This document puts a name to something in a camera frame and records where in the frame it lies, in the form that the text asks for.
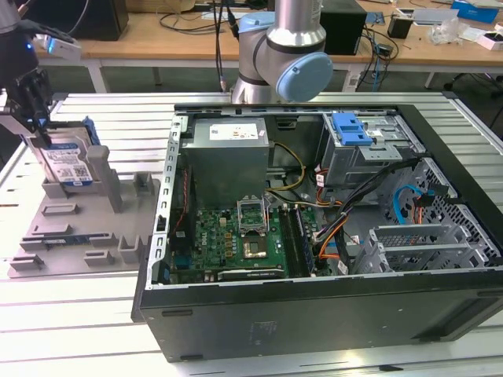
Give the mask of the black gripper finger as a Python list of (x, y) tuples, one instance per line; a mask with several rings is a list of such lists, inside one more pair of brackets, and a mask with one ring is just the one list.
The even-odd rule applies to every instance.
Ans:
[(17, 120), (25, 128), (36, 128), (34, 84), (34, 76), (25, 76), (17, 82)]
[(51, 141), (44, 126), (50, 117), (53, 91), (45, 69), (38, 68), (33, 73), (31, 95), (33, 97), (31, 119), (35, 128), (35, 136), (32, 139), (32, 144), (34, 146), (51, 146)]

